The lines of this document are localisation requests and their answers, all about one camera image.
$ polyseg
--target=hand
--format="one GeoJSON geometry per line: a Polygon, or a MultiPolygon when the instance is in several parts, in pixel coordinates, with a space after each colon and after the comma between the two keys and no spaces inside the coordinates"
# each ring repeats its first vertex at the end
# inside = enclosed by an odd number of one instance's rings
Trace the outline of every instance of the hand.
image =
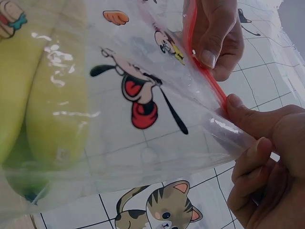
{"type": "Polygon", "coordinates": [[[259,139],[236,161],[228,206],[246,229],[303,229],[305,225],[305,110],[289,105],[271,112],[227,100],[228,116],[259,139]],[[280,156],[275,162],[271,151],[280,156]]]}
{"type": "Polygon", "coordinates": [[[229,78],[244,51],[237,0],[196,0],[193,49],[217,81],[229,78]]]}

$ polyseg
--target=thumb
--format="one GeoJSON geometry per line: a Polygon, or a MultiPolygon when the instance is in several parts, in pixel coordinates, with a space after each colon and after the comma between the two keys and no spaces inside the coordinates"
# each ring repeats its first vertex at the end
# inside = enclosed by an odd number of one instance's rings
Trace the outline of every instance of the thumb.
{"type": "Polygon", "coordinates": [[[213,69],[223,47],[223,42],[236,23],[236,16],[225,11],[218,11],[212,15],[209,27],[201,37],[199,60],[208,68],[213,69]]]}
{"type": "Polygon", "coordinates": [[[253,111],[246,108],[235,94],[228,96],[226,105],[229,119],[256,139],[261,137],[272,139],[273,129],[282,118],[305,112],[303,108],[296,105],[288,105],[270,112],[253,111]]]}

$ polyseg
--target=clear plastic bag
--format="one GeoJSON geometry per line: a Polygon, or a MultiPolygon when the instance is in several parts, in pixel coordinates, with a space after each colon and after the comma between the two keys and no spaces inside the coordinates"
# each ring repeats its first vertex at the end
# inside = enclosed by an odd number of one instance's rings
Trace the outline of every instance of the clear plastic bag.
{"type": "Polygon", "coordinates": [[[0,2],[0,220],[182,177],[253,139],[145,0],[0,2]]]}

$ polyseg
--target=green banana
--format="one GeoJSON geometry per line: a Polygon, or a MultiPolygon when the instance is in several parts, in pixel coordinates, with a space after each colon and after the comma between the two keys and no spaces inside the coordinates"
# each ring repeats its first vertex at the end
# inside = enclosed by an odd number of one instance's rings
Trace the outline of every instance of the green banana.
{"type": "Polygon", "coordinates": [[[82,155],[90,115],[86,91],[83,0],[68,1],[36,71],[26,111],[31,151],[48,169],[82,155]]]}
{"type": "Polygon", "coordinates": [[[35,161],[22,125],[17,141],[7,159],[2,164],[5,177],[11,188],[27,201],[37,204],[49,190],[49,180],[43,177],[44,169],[35,161]]]}
{"type": "MultiPolygon", "coordinates": [[[[34,6],[46,12],[48,2],[39,0],[34,6]]],[[[54,4],[57,7],[52,9],[57,14],[42,13],[39,17],[37,10],[25,12],[10,1],[0,1],[0,163],[20,132],[32,79],[48,42],[46,37],[58,21],[64,1],[56,0],[54,4]]]]}

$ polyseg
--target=cartoon character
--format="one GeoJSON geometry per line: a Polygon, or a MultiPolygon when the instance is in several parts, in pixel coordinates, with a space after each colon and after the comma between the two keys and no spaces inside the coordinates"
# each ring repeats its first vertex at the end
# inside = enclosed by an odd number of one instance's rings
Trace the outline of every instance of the cartoon character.
{"type": "Polygon", "coordinates": [[[0,1],[0,41],[13,37],[25,23],[26,15],[19,6],[10,1],[0,1]]]}
{"type": "MultiPolygon", "coordinates": [[[[240,23],[252,23],[251,20],[248,20],[248,19],[244,16],[244,12],[243,12],[242,9],[238,9],[238,16],[239,16],[240,23]]],[[[247,30],[243,25],[242,25],[242,28],[243,28],[244,30],[246,30],[247,32],[251,33],[251,34],[254,35],[254,36],[258,36],[258,37],[261,36],[259,33],[253,33],[253,32],[251,32],[251,31],[247,30]]]]}
{"type": "Polygon", "coordinates": [[[177,125],[184,134],[188,134],[185,124],[163,92],[161,88],[163,83],[159,78],[142,69],[140,66],[128,62],[125,58],[120,57],[110,49],[101,48],[101,53],[104,57],[111,57],[115,61],[115,65],[98,65],[91,69],[90,75],[95,77],[108,70],[115,69],[117,74],[123,77],[122,93],[128,101],[132,102],[133,126],[138,129],[147,129],[156,122],[158,118],[158,107],[153,101],[152,88],[158,86],[177,125]]]}
{"type": "Polygon", "coordinates": [[[184,65],[183,54],[167,32],[161,31],[159,28],[155,27],[154,39],[163,53],[175,55],[176,59],[184,65]]]}
{"type": "Polygon", "coordinates": [[[106,10],[103,12],[104,18],[115,25],[125,25],[129,22],[129,17],[126,13],[119,10],[106,10]]]}
{"type": "Polygon", "coordinates": [[[186,229],[203,218],[187,197],[190,184],[186,180],[155,190],[146,201],[146,210],[123,210],[128,200],[147,187],[134,188],[119,199],[117,229],[186,229]]]}

